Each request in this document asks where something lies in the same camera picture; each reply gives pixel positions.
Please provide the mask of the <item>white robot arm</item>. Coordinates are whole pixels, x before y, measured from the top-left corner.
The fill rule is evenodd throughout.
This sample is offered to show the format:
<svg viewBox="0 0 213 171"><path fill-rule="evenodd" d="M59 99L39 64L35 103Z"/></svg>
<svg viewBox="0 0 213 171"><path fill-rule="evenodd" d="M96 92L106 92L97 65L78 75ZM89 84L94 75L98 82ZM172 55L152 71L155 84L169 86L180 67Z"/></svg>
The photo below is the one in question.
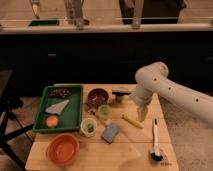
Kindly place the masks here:
<svg viewBox="0 0 213 171"><path fill-rule="evenodd" d="M138 69L135 73L137 85L130 95L134 103L146 111L153 94L157 93L213 128L213 97L169 80L168 74L168 67L163 62Z"/></svg>

